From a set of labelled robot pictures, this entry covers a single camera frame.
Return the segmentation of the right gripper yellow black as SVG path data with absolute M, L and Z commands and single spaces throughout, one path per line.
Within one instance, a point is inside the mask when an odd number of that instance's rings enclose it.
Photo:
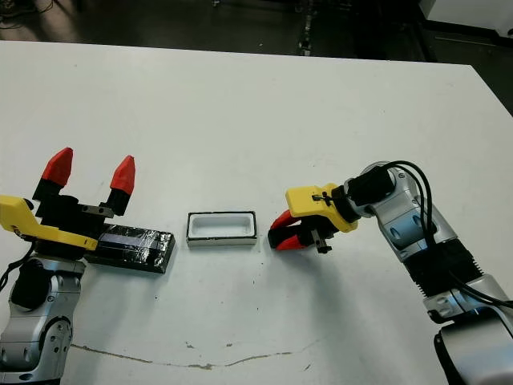
M 276 250 L 290 251 L 314 247 L 328 253 L 326 241 L 336 233 L 350 233 L 357 228 L 357 214 L 349 207 L 344 189 L 336 184 L 289 189 L 285 198 L 288 209 L 270 226 L 272 233 L 294 231 Z

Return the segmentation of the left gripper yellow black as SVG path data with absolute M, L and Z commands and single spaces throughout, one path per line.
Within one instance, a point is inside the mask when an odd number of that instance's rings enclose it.
M 59 195 L 71 174 L 73 149 L 64 148 L 47 162 L 32 199 L 44 201 Z M 135 187 L 135 158 L 126 156 L 115 170 L 106 206 L 80 204 L 62 196 L 57 202 L 42 202 L 33 213 L 28 200 L 1 196 L 1 227 L 25 241 L 50 241 L 94 251 L 104 221 L 124 215 Z

